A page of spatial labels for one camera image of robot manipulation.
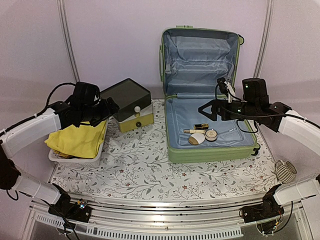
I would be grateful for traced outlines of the green hard-shell suitcase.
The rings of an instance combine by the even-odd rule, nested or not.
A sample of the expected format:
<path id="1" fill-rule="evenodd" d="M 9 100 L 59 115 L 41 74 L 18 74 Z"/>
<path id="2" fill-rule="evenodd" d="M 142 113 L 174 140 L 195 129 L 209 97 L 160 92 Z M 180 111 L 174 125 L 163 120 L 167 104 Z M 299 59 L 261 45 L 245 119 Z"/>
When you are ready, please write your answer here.
<path id="1" fill-rule="evenodd" d="M 235 84 L 244 41 L 234 32 L 187 26 L 162 33 L 159 71 L 171 162 L 237 160 L 259 153 L 260 145 L 247 120 L 213 121 L 198 111 L 213 99 L 227 100 L 217 88 L 217 80 L 224 78 L 231 86 Z M 216 140 L 191 144 L 186 130 L 197 124 L 208 124 L 210 130 L 217 132 Z"/>

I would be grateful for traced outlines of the drawer cabinet with dark top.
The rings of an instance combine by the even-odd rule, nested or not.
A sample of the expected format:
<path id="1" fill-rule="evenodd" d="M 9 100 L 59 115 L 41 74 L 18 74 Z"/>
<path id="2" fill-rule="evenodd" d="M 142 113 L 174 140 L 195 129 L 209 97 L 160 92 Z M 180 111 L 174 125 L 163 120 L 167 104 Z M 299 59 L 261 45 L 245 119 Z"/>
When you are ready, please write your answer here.
<path id="1" fill-rule="evenodd" d="M 151 92 L 127 78 L 100 92 L 103 99 L 111 97 L 119 106 L 113 115 L 122 133 L 154 123 Z"/>

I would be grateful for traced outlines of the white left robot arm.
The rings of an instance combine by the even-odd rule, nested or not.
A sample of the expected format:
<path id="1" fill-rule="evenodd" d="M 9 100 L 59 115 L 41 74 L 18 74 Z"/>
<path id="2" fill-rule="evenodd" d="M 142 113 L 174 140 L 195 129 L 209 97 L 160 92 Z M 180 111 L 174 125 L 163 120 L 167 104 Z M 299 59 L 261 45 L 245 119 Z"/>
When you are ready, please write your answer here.
<path id="1" fill-rule="evenodd" d="M 51 102 L 54 90 L 74 87 L 66 100 Z M 43 109 L 0 131 L 0 188 L 14 190 L 48 205 L 49 214 L 88 222 L 92 208 L 81 199 L 72 203 L 71 196 L 59 185 L 41 180 L 26 167 L 14 162 L 14 156 L 39 139 L 67 127 L 97 127 L 119 111 L 112 97 L 102 97 L 97 85 L 87 82 L 60 83 L 46 98 Z"/>

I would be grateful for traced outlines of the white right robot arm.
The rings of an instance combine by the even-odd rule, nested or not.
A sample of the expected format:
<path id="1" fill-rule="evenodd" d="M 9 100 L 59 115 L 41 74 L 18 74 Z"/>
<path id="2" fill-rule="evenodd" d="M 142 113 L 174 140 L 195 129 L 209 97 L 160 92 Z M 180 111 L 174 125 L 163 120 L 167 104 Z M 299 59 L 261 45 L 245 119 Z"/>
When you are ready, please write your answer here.
<path id="1" fill-rule="evenodd" d="M 262 127 L 264 140 L 270 144 L 275 165 L 290 162 L 297 173 L 291 182 L 278 179 L 258 204 L 240 208 L 245 223 L 268 219 L 282 220 L 285 206 L 320 195 L 320 126 L 280 101 L 270 102 L 266 81 L 262 78 L 242 80 L 242 96 L 224 77 L 217 79 L 214 97 L 198 108 L 212 121 L 221 119 L 251 120 Z"/>

